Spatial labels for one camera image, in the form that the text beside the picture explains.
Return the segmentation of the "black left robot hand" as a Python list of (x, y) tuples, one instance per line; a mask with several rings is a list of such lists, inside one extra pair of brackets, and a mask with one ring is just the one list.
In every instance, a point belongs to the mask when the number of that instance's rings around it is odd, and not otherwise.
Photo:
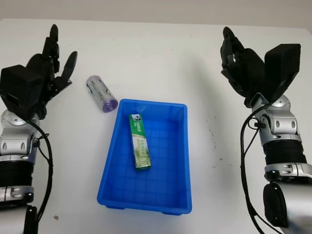
[(53, 24), (49, 36), (45, 39), (42, 53), (32, 56), (26, 65), (27, 68), (43, 78), (43, 88), (40, 92), (38, 106), (35, 108), (39, 119), (46, 117), (47, 103), (72, 84), (70, 77), (74, 71), (78, 53), (73, 51), (70, 54), (62, 74), (56, 77), (55, 74), (59, 72), (60, 68), (58, 39), (58, 27)]

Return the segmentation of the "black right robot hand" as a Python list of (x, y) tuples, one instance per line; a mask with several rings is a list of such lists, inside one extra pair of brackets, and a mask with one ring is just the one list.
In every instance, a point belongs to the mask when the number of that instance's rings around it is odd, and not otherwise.
[(245, 48), (229, 27), (223, 29), (220, 48), (222, 75), (242, 97), (247, 108), (252, 107), (253, 98), (264, 81), (264, 62), (250, 48)]

